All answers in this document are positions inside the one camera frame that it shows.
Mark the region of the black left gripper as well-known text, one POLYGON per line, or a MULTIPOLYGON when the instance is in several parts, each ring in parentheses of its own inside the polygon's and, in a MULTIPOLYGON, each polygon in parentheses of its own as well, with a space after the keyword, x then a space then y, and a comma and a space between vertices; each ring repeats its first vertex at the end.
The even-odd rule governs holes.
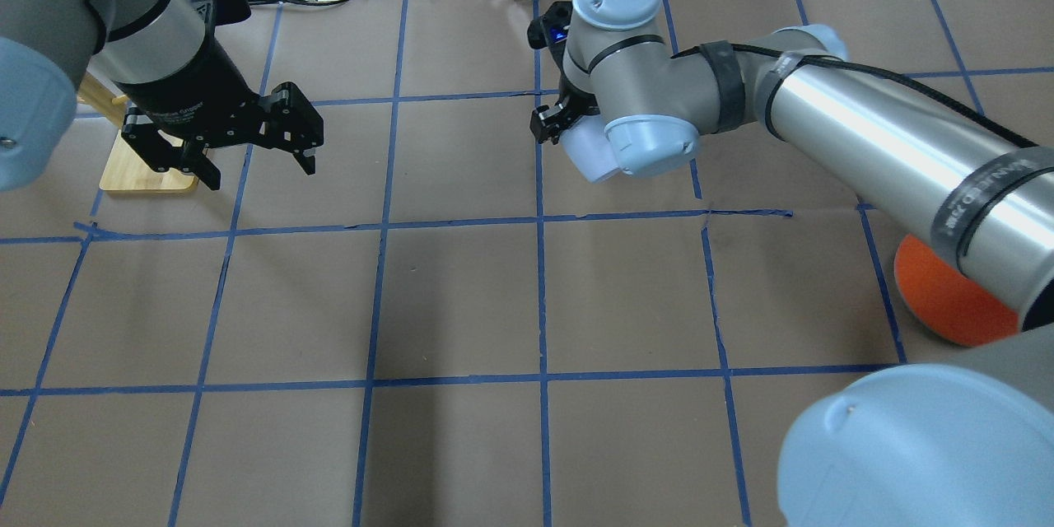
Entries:
POLYGON ((251 143, 290 153, 305 174, 316 174, 316 152, 326 143, 319 111, 293 82, 261 98, 218 40, 204 40, 188 64, 161 80, 116 85, 142 111, 125 115, 121 138, 156 173, 174 168, 219 190, 222 173, 208 159, 208 147, 251 143), (175 147, 162 133, 184 141, 175 147))

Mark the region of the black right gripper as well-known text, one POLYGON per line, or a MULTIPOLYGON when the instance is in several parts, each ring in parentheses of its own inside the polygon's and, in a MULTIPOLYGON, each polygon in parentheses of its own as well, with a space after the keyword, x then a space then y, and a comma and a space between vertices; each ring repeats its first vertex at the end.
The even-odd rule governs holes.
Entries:
POLYGON ((527 25, 530 48, 547 50, 560 72, 557 103, 538 105, 532 110, 529 130, 538 145, 560 144, 561 137, 578 119, 599 114, 596 95, 588 91, 585 72, 570 57, 569 32, 573 16, 572 2, 554 2, 527 25))

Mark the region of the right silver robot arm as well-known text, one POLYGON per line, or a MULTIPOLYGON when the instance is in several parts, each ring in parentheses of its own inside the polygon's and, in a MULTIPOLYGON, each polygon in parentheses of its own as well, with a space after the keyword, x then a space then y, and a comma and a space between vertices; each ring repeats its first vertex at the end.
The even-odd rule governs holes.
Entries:
POLYGON ((560 69, 531 114, 591 181, 651 177, 756 122, 1017 315, 1013 337, 907 363, 812 404, 781 447, 788 526, 1050 526, 1052 149, 944 93, 855 64, 835 30, 671 54, 662 0, 557 2, 527 30, 560 69))

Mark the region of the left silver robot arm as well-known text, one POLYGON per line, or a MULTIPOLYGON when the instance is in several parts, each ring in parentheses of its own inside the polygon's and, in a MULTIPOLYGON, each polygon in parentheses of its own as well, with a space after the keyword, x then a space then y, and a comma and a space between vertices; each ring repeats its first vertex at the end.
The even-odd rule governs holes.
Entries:
POLYGON ((43 174, 91 67, 131 100, 121 136, 151 170, 215 190, 207 151, 255 145, 314 174, 319 111, 291 82, 252 91, 216 39, 250 13, 249 0, 2 0, 2 189, 43 174))

